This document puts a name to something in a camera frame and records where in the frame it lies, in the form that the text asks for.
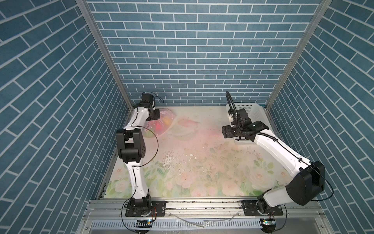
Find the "pink plastic bag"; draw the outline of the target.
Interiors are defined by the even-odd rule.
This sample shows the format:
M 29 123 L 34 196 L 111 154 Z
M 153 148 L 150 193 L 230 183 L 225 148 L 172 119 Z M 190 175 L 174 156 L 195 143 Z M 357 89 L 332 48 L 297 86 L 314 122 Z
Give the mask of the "pink plastic bag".
M 176 114 L 168 108 L 160 108 L 160 118 L 154 121 L 148 121 L 145 129 L 142 130 L 144 137 L 159 137 L 166 133 L 173 125 Z

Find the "white perforated plastic basket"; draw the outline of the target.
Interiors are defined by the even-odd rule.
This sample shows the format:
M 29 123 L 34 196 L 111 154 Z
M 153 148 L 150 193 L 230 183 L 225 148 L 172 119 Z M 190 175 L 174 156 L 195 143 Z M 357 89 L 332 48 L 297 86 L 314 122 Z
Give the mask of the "white perforated plastic basket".
M 263 125 L 267 126 L 270 130 L 272 130 L 271 124 L 268 120 L 268 117 L 265 113 L 264 108 L 256 103 L 235 103 L 236 109 L 239 111 L 240 109 L 245 109 L 247 112 L 248 118 L 251 120 L 251 124 L 243 123 L 242 127 L 245 130 L 254 130 L 259 129 L 260 127 L 255 127 L 255 122 L 261 122 Z

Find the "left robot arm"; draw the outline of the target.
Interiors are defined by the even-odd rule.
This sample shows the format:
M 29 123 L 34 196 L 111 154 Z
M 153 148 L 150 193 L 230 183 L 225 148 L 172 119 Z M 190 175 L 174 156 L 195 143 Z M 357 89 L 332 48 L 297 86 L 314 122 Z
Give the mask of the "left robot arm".
M 160 119 L 160 110 L 153 107 L 136 107 L 132 110 L 129 122 L 124 128 L 117 130 L 117 152 L 129 172 L 132 195 L 128 201 L 128 209 L 132 212 L 150 211 L 152 199 L 145 182 L 143 167 L 146 163 L 146 143 L 143 130 L 150 130 L 146 123 Z

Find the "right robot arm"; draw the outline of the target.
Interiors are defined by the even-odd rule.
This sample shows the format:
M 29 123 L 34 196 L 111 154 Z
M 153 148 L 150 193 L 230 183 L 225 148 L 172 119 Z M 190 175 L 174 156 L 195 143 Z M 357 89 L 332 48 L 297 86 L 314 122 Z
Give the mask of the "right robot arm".
M 257 198 L 257 209 L 268 214 L 279 205 L 295 202 L 306 205 L 325 189 L 325 167 L 301 156 L 275 136 L 270 128 L 261 121 L 245 121 L 244 124 L 232 122 L 222 127 L 224 138 L 236 141 L 251 141 L 265 149 L 278 161 L 292 177 L 289 184 L 270 189 Z

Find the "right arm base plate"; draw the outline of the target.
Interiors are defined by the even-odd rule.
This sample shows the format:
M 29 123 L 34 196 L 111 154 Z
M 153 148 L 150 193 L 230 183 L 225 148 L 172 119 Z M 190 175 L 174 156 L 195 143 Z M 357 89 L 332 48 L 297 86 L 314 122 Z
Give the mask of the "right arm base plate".
M 280 205 L 270 207 L 262 200 L 242 200 L 240 205 L 244 211 L 245 216 L 282 216 L 283 210 Z

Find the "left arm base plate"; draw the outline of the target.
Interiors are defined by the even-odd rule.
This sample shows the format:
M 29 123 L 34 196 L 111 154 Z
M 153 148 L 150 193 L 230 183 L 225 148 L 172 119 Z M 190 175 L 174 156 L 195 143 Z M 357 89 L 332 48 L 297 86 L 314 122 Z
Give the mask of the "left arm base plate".
M 151 217 L 153 216 L 164 217 L 166 213 L 165 200 L 153 200 L 150 206 L 135 207 L 134 205 L 127 205 L 125 217 Z

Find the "aluminium front rail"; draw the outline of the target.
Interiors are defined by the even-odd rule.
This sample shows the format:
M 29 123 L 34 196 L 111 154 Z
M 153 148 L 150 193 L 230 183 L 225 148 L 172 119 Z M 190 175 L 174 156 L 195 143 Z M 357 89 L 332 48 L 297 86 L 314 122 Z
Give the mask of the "aluminium front rail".
M 165 200 L 166 213 L 164 217 L 180 218 L 228 218 L 235 217 L 262 217 L 262 215 L 245 216 L 240 205 L 242 200 L 254 200 L 252 197 L 233 198 L 196 198 L 196 199 L 154 199 Z M 120 219 L 125 217 L 126 209 L 123 208 L 125 199 L 91 200 L 84 213 L 84 219 Z M 310 202 L 305 206 L 295 203 L 281 205 L 282 216 L 270 215 L 269 217 L 291 218 L 317 218 L 324 215 L 317 202 Z

